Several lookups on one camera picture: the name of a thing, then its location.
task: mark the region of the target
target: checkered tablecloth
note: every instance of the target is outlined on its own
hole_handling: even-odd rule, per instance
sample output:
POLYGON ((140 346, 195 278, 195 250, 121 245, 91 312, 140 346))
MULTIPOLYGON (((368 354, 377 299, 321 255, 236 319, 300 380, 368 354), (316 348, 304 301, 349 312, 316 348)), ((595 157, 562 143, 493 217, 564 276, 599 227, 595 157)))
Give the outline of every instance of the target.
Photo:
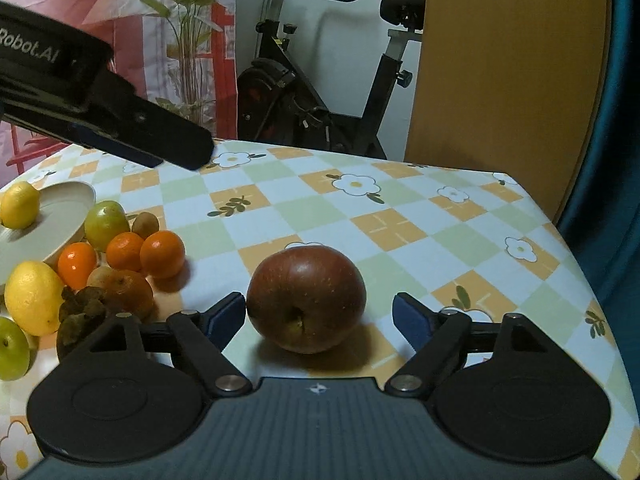
MULTIPOLYGON (((85 181, 98 200, 117 200, 127 213, 151 211, 179 234, 190 278, 181 290, 156 292, 164 317, 244 294, 260 261, 291 244, 325 244, 353 260, 367 285, 362 326, 335 350, 297 356, 265 343, 246 322, 225 355, 252 380, 374 376, 383 383, 412 354, 390 314, 400 291, 476 320, 521 312, 608 393, 612 420, 596 459, 624 480, 640 472, 638 414, 602 310, 556 229, 506 174, 226 140, 197 173, 170 164, 149 170, 70 146, 21 178, 38 188, 85 181)), ((36 460, 37 450, 26 451, 33 438, 25 403, 56 365, 53 347, 53 336, 43 338, 27 376, 0 385, 2 462, 20 443, 36 460)), ((7 464, 4 474, 12 480, 16 470, 7 464)))

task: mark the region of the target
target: flower center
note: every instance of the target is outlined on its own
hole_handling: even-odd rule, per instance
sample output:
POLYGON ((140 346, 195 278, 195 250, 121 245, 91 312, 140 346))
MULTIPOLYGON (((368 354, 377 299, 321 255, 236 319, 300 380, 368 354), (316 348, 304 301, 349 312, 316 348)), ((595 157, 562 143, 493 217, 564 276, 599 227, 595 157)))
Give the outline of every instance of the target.
POLYGON ((20 469, 27 469, 27 467, 29 466, 29 458, 23 450, 19 450, 15 454, 15 463, 20 469))

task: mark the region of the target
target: exercise bike seat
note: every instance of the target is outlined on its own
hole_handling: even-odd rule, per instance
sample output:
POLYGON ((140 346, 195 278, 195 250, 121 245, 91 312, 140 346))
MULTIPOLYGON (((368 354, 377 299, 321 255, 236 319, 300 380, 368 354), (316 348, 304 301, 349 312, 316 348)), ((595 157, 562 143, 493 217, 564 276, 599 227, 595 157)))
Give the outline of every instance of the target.
POLYGON ((392 25, 422 30, 426 0, 382 0, 380 18, 392 25))

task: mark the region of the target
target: gray ribbed panel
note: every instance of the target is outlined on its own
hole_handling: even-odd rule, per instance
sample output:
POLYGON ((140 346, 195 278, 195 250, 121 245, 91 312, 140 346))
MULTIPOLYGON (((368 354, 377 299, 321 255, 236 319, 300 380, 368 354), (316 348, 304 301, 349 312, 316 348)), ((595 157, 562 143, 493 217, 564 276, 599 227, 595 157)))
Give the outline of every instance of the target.
POLYGON ((270 379, 213 404, 198 429, 133 465, 72 466, 47 458, 26 480, 604 480, 594 462, 517 467, 450 440, 420 402, 372 379, 270 379), (309 390, 316 383, 323 394, 309 390))

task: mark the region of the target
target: metal screw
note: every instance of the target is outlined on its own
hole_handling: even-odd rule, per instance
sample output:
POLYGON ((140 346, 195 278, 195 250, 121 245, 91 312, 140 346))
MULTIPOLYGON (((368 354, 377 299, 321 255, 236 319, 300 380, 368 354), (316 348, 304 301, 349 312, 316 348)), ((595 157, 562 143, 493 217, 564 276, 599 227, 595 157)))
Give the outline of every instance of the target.
POLYGON ((422 386, 422 381, 415 375, 398 375, 391 379, 391 386, 400 392, 414 392, 422 386))
POLYGON ((223 392, 236 392, 244 388, 246 379, 239 375, 223 375, 216 379, 216 387, 223 392))

